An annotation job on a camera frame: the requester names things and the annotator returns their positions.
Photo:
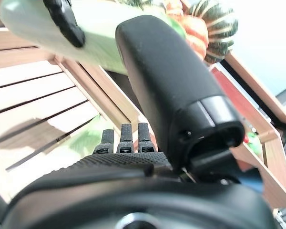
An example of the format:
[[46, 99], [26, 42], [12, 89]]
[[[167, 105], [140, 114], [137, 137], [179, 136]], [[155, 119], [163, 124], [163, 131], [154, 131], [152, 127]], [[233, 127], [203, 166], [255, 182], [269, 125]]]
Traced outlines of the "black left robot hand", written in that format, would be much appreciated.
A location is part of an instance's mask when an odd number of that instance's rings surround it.
[[52, 21], [61, 34], [76, 48], [85, 44], [85, 34], [77, 24], [70, 0], [43, 0]]

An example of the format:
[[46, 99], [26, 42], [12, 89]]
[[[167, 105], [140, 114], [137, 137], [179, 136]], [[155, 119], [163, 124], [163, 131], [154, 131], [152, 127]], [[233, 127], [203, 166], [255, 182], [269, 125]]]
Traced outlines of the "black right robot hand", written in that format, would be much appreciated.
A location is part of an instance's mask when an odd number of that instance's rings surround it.
[[25, 187], [4, 229], [274, 229], [257, 168], [243, 171], [241, 118], [160, 19], [118, 25], [117, 46], [160, 152], [92, 154]]

